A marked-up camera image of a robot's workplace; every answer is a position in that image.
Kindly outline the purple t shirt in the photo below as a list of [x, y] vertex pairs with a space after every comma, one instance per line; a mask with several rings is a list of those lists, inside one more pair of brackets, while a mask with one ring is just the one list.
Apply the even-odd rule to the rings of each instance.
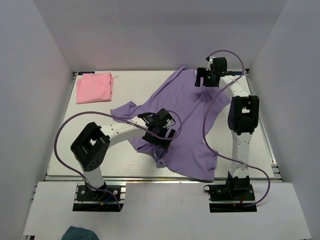
[[182, 122], [179, 136], [173, 139], [168, 150], [152, 145], [142, 138], [129, 140], [133, 148], [150, 155], [158, 168], [190, 178], [213, 181], [217, 155], [203, 142], [218, 114], [230, 100], [218, 87], [195, 87], [196, 71], [182, 66], [151, 95], [142, 105], [130, 101], [110, 113], [129, 120], [142, 113], [156, 113], [160, 109], [174, 111]]

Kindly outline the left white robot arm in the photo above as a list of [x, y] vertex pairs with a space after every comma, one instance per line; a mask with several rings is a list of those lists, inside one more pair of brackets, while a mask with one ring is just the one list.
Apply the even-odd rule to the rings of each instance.
[[95, 122], [88, 123], [70, 147], [81, 166], [89, 187], [88, 193], [96, 200], [103, 198], [106, 193], [100, 165], [109, 148], [141, 138], [152, 146], [167, 150], [176, 133], [176, 130], [170, 128], [176, 121], [164, 108], [157, 113], [141, 113], [129, 120], [116, 116], [113, 118], [118, 122], [104, 126]]

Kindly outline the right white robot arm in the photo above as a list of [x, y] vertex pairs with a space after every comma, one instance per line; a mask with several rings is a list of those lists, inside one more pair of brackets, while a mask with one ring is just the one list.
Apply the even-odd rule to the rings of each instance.
[[227, 70], [225, 57], [206, 58], [207, 67], [199, 67], [196, 72], [195, 86], [202, 84], [205, 87], [219, 87], [217, 97], [225, 92], [231, 100], [227, 125], [232, 134], [232, 157], [220, 155], [221, 158], [231, 161], [228, 177], [222, 191], [236, 200], [250, 188], [248, 171], [249, 148], [252, 135], [258, 126], [259, 97], [248, 94], [238, 83], [243, 74], [236, 77]]

